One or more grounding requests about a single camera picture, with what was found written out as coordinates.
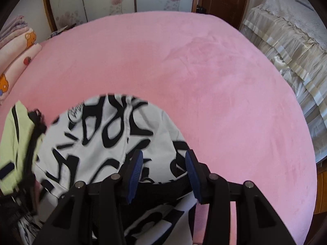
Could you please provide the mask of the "green black folded garment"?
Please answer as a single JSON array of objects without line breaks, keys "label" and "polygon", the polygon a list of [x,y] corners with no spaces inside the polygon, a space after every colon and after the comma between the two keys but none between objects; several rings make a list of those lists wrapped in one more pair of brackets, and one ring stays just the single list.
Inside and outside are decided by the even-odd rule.
[{"label": "green black folded garment", "polygon": [[18,101],[9,110],[1,138],[1,192],[13,193],[25,172],[37,174],[38,153],[47,127],[38,109],[29,111]]}]

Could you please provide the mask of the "pink bear print quilt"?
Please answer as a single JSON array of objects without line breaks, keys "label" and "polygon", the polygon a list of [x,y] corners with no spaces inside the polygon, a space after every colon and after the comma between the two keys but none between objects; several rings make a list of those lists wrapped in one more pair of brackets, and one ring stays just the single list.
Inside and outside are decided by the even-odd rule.
[{"label": "pink bear print quilt", "polygon": [[13,38],[1,48],[1,104],[8,97],[15,83],[27,66],[41,51],[32,28]]}]

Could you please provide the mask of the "lilac folded blanket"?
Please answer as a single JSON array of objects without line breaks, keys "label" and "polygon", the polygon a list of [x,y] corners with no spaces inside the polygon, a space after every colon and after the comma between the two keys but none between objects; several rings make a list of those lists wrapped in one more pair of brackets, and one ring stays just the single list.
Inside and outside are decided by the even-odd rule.
[{"label": "lilac folded blanket", "polygon": [[18,29],[22,29],[27,27],[28,24],[24,20],[24,16],[16,16],[12,20],[9,21],[9,23],[3,27],[1,30],[1,41],[3,41],[7,36],[9,36],[14,31],[17,31]]}]

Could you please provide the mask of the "wooden drawer cabinet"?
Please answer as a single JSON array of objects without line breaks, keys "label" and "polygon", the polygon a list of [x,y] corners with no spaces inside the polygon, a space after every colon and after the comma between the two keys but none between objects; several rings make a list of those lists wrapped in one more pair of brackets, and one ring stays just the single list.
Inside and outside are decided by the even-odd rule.
[{"label": "wooden drawer cabinet", "polygon": [[327,171],[326,166],[322,166],[317,171],[317,198],[314,214],[326,212],[327,208]]}]

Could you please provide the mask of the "white black graffiti print jacket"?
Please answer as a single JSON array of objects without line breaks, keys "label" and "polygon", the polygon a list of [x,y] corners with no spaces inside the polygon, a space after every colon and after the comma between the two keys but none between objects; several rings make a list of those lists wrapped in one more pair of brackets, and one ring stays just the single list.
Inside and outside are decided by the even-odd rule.
[{"label": "white black graffiti print jacket", "polygon": [[137,149],[141,196],[128,212],[127,244],[192,244],[196,199],[185,165],[188,144],[165,111],[126,95],[90,98],[48,128],[32,167],[41,184],[38,213],[18,223],[23,243],[33,243],[76,182],[103,181]]}]

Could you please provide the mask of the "pink bed sheet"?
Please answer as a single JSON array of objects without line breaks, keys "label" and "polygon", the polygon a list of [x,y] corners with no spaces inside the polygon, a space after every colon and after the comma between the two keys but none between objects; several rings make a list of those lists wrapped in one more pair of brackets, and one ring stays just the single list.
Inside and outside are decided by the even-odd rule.
[{"label": "pink bed sheet", "polygon": [[82,24],[43,42],[1,120],[20,101],[49,124],[110,93],[162,108],[201,162],[228,181],[253,181],[304,243],[317,195],[308,126],[291,87],[238,30],[214,16],[164,11]]}]

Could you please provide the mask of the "lace covered furniture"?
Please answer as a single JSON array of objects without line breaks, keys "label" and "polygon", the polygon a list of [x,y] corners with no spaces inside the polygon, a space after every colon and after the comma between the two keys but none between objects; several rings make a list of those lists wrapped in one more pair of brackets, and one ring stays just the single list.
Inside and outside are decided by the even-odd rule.
[{"label": "lace covered furniture", "polygon": [[300,0],[263,0],[249,10],[241,33],[290,85],[307,122],[315,161],[326,159],[326,27]]}]

